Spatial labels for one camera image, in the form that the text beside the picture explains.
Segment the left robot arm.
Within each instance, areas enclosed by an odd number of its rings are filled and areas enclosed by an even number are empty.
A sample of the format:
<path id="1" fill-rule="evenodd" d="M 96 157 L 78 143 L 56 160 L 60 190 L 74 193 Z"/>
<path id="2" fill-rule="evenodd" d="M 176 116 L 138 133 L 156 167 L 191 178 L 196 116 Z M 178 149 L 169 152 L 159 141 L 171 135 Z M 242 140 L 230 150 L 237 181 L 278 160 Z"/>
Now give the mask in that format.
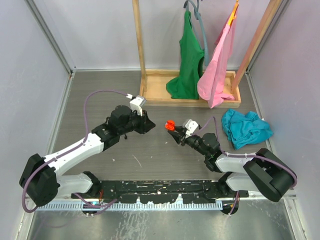
<path id="1" fill-rule="evenodd" d="M 78 142 L 58 152 L 40 156 L 32 155 L 19 180 L 22 196 L 29 196 L 37 207 L 42 207 L 56 197 L 85 194 L 88 198 L 99 195 L 100 180 L 91 172 L 78 175 L 65 173 L 93 155 L 100 154 L 120 141 L 130 132 L 146 134 L 155 127 L 146 110 L 138 112 L 119 105 L 106 121 Z"/>

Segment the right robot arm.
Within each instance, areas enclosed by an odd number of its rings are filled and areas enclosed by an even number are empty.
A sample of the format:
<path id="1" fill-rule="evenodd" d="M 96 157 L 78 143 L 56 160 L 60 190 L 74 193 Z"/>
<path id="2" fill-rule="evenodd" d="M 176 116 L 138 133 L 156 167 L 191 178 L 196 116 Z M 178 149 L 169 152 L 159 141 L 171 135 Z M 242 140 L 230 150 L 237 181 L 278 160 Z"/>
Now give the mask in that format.
<path id="1" fill-rule="evenodd" d="M 225 197 L 239 191 L 253 191 L 278 202 L 297 184 L 298 178 L 293 170 L 266 148 L 256 153 L 231 154 L 222 151 L 214 133 L 199 136 L 184 126 L 168 126 L 166 129 L 177 144 L 187 145 L 204 156 L 204 164 L 210 171 L 223 174 L 218 182 L 219 191 Z"/>

